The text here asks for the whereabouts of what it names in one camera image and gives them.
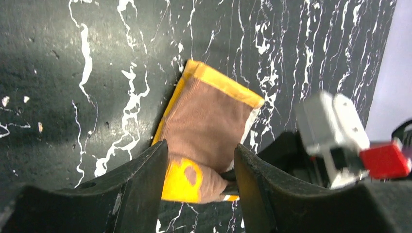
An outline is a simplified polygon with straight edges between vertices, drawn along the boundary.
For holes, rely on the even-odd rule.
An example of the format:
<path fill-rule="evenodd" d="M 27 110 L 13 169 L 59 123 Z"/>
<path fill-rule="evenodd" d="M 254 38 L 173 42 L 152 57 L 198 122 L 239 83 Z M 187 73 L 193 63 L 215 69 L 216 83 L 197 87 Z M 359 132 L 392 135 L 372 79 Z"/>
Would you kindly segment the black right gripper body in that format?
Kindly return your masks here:
<path fill-rule="evenodd" d="M 276 167 L 275 183 L 282 188 L 331 187 L 325 159 L 306 152 L 298 131 L 281 133 L 257 156 Z"/>

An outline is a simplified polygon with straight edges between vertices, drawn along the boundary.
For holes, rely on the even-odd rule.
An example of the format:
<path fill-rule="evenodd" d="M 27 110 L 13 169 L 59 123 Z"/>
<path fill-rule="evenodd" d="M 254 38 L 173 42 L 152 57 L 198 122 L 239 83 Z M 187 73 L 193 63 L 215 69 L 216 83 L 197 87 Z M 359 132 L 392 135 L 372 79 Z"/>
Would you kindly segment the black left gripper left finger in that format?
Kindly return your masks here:
<path fill-rule="evenodd" d="M 153 233 L 167 166 L 168 144 L 162 140 L 75 189 L 45 190 L 27 183 L 1 183 L 0 230 Z"/>

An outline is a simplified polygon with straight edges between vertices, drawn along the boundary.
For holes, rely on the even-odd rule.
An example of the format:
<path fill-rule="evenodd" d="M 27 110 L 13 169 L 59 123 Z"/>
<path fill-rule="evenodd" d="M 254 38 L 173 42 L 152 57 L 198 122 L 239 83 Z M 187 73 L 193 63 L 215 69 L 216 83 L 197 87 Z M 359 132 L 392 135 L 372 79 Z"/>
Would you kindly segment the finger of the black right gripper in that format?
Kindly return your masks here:
<path fill-rule="evenodd" d="M 228 181 L 228 185 L 222 192 L 222 195 L 231 195 L 231 196 L 238 196 L 239 195 L 239 189 L 237 185 L 237 180 L 236 180 L 236 174 L 235 170 L 231 169 L 227 172 L 221 173 L 220 176 Z"/>

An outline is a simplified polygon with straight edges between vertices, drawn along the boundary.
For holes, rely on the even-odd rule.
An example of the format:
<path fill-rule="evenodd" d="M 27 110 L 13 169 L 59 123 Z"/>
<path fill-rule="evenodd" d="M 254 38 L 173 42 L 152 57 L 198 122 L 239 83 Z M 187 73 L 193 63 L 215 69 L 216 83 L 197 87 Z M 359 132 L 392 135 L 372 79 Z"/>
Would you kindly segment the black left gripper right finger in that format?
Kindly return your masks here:
<path fill-rule="evenodd" d="M 338 190 L 302 181 L 239 144 L 234 165 L 248 233 L 409 233 L 410 181 Z"/>

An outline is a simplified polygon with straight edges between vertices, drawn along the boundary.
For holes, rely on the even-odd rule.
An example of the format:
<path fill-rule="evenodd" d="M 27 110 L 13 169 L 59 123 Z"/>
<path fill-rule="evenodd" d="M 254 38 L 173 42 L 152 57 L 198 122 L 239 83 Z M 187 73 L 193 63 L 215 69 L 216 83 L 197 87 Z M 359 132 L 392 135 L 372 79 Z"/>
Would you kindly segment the orange brown towel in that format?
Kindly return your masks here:
<path fill-rule="evenodd" d="M 166 140 L 168 168 L 162 199 L 210 203 L 222 195 L 220 174 L 233 169 L 234 150 L 255 122 L 264 98 L 200 61 L 188 60 L 153 142 Z"/>

